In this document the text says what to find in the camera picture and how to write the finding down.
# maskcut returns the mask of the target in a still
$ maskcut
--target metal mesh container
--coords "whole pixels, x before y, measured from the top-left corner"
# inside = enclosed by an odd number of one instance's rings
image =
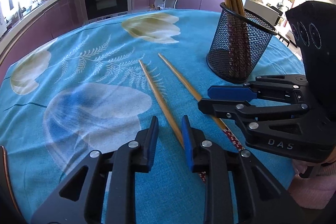
[[[263,55],[276,29],[265,19],[245,9],[245,18],[220,4],[222,13],[207,64],[220,78],[243,83]]]

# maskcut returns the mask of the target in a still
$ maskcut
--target black mesh cup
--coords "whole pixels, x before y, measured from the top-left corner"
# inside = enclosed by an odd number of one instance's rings
[[[220,4],[222,13],[207,64],[220,78],[243,83],[263,55],[276,29],[265,19],[245,9],[243,17]]]

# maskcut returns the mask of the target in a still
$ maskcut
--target bolt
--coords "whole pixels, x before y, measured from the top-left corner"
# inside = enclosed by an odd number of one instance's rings
[[[90,157],[91,158],[97,158],[99,156],[99,151],[98,150],[93,150],[90,152]]]
[[[251,152],[249,150],[246,150],[246,149],[240,151],[240,154],[244,158],[248,158],[249,156],[251,156]]]
[[[139,143],[137,141],[131,141],[128,143],[128,147],[130,148],[136,148],[138,147]]]
[[[249,128],[250,129],[257,129],[259,127],[258,123],[257,122],[251,122],[249,124]]]
[[[203,147],[210,147],[212,145],[212,142],[208,141],[208,140],[205,140],[202,142],[202,146]]]

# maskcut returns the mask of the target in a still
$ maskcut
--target person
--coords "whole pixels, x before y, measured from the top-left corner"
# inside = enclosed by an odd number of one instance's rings
[[[309,166],[318,171],[315,176],[302,178]],[[294,200],[303,208],[324,209],[336,191],[336,148],[322,164],[293,160],[295,177],[288,188]]]

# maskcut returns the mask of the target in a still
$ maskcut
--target blue tablecloth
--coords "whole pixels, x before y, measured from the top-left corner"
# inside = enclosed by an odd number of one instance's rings
[[[179,124],[187,114],[207,138],[236,151],[158,57],[162,53],[203,97],[211,85],[228,84],[205,60],[218,20],[219,13],[200,10],[121,16],[69,32],[9,68],[0,89],[0,145],[7,148],[14,195],[27,221],[89,151],[116,150],[156,115],[160,132],[154,166],[149,174],[136,175],[137,223],[202,222],[204,184],[189,172],[138,60],[147,65]],[[303,64],[273,37],[249,80],[291,73],[304,74]],[[244,144],[234,122],[226,124]],[[251,151],[289,186],[290,159]]]

